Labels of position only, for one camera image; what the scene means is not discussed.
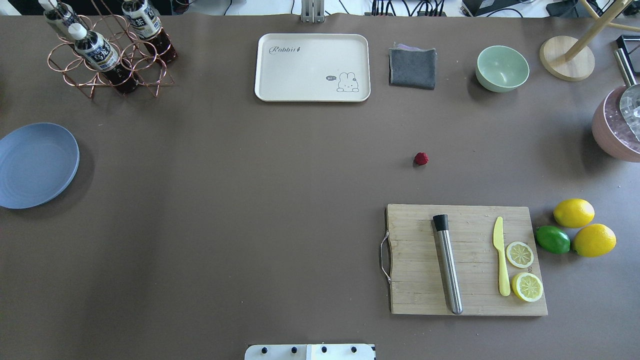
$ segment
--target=bunny face illustration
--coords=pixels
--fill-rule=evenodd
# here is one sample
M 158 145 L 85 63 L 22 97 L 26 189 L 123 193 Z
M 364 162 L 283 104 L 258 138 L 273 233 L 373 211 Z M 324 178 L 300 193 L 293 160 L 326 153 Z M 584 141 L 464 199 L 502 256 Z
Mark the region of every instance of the bunny face illustration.
M 358 81 L 356 80 L 356 74 L 350 72 L 340 73 L 340 81 L 338 82 L 338 92 L 359 92 Z

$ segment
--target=wooden cutting board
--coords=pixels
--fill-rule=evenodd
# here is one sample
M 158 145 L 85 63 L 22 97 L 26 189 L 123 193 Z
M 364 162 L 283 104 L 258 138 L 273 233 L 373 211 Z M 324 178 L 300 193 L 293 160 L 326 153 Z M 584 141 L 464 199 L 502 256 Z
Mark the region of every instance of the wooden cutting board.
M 492 242 L 497 217 L 504 219 L 505 247 L 513 241 L 522 241 L 534 252 L 529 268 L 517 268 L 507 261 L 509 281 L 520 272 L 533 273 L 543 280 L 529 208 L 405 204 L 387 206 L 392 313 L 453 315 L 447 307 L 436 251 L 433 217 L 439 214 L 449 216 L 462 315 L 547 315 L 544 295 L 536 302 L 524 302 L 513 290 L 508 297 L 498 291 L 498 253 Z

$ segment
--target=soda bottle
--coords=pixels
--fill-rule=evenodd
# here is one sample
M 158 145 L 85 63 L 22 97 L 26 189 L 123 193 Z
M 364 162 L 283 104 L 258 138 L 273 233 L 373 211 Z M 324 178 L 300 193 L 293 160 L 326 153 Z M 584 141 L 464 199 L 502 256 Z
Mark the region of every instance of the soda bottle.
M 140 39 L 153 44 L 155 49 L 145 43 L 150 53 L 157 53 L 165 63 L 170 63 L 178 56 L 169 36 L 162 28 L 160 19 L 147 0 L 124 0 L 122 12 Z
M 120 63 L 120 55 L 100 33 L 80 24 L 71 24 L 69 34 L 76 40 L 76 52 L 101 72 L 118 92 L 128 94 L 138 87 L 138 75 Z
M 71 6 L 65 3 L 59 3 L 57 0 L 38 0 L 40 6 L 44 9 L 44 16 L 47 19 L 47 23 L 58 33 L 61 38 L 73 41 L 73 38 L 69 35 L 69 26 L 71 24 L 84 23 L 78 15 L 74 12 Z

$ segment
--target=yellow knife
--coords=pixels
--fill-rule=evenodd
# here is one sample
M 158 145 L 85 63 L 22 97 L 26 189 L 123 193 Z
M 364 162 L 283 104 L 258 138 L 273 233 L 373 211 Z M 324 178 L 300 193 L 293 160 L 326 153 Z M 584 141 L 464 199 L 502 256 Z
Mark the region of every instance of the yellow knife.
M 502 234 L 502 217 L 495 219 L 493 227 L 493 247 L 498 250 L 498 287 L 502 296 L 509 296 L 509 273 L 507 272 L 507 259 L 504 257 L 504 235 Z

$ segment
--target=white bottle cap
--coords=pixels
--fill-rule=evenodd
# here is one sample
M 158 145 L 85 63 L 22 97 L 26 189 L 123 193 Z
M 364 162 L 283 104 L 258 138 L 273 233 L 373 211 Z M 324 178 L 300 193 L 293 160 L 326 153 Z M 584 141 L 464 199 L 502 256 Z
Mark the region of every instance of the white bottle cap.
M 53 10 L 58 6 L 58 0 L 38 0 L 38 2 L 40 6 L 47 11 Z
M 86 29 L 78 23 L 71 24 L 71 26 L 69 26 L 69 35 L 76 40 L 84 39 L 86 36 Z

